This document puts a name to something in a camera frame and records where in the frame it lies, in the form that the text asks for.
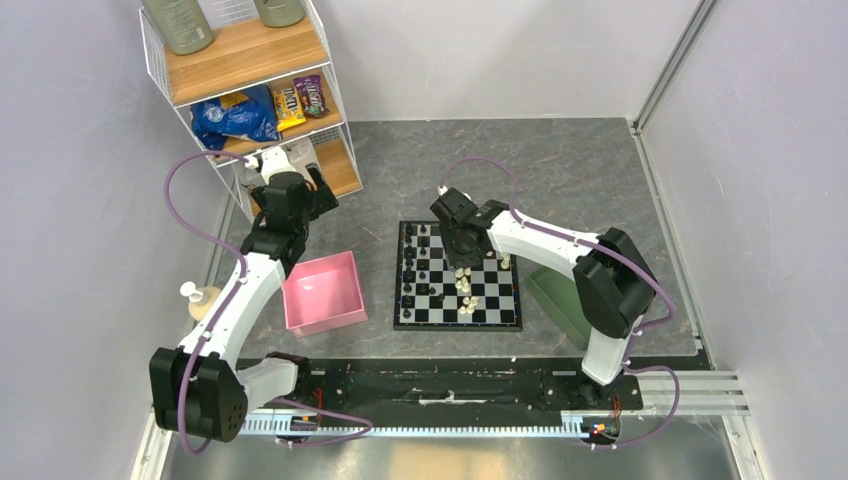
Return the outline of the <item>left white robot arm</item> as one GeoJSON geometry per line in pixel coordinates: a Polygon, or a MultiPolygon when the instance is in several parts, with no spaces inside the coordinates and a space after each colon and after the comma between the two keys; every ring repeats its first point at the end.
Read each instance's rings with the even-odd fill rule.
{"type": "Polygon", "coordinates": [[[252,193],[260,212],[238,248],[189,224],[173,205],[171,185],[163,186],[166,206],[181,226],[236,258],[234,272],[195,328],[177,347],[158,348],[149,361],[156,424],[176,433],[191,456],[213,441],[232,441],[247,415],[268,403],[280,399],[297,409],[311,401],[314,383],[305,375],[305,358],[272,353],[246,369],[237,363],[258,315],[303,255],[310,223],[338,205],[316,163],[298,171],[282,158],[227,156],[264,179],[252,193]]]}

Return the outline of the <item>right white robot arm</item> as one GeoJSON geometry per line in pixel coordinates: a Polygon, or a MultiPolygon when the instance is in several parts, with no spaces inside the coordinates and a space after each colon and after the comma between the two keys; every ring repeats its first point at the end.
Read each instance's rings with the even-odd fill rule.
{"type": "Polygon", "coordinates": [[[448,263],[472,267],[489,253],[526,258],[575,285],[590,326],[577,382],[579,400],[601,409],[618,392],[631,336],[657,296],[658,282],[624,231],[577,232],[521,215],[495,200],[477,205],[455,188],[443,188],[430,206],[448,263]]]}

